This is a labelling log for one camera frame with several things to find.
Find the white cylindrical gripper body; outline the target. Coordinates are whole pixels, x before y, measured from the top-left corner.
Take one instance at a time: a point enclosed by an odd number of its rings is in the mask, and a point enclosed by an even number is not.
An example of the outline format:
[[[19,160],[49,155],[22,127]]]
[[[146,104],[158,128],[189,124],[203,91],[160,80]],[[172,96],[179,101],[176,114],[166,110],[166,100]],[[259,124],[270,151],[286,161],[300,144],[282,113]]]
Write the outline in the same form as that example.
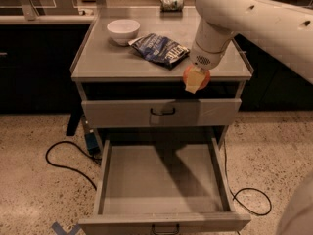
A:
[[[190,51],[193,65],[205,71],[219,65],[236,33],[201,19]]]

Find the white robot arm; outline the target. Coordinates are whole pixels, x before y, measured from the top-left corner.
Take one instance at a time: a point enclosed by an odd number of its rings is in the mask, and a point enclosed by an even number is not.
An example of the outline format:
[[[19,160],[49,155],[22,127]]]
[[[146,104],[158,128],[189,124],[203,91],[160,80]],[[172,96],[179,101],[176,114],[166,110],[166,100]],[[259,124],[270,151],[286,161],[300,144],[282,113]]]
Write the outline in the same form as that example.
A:
[[[195,0],[200,16],[190,59],[203,71],[219,65],[240,34],[313,83],[313,12],[273,0]]]

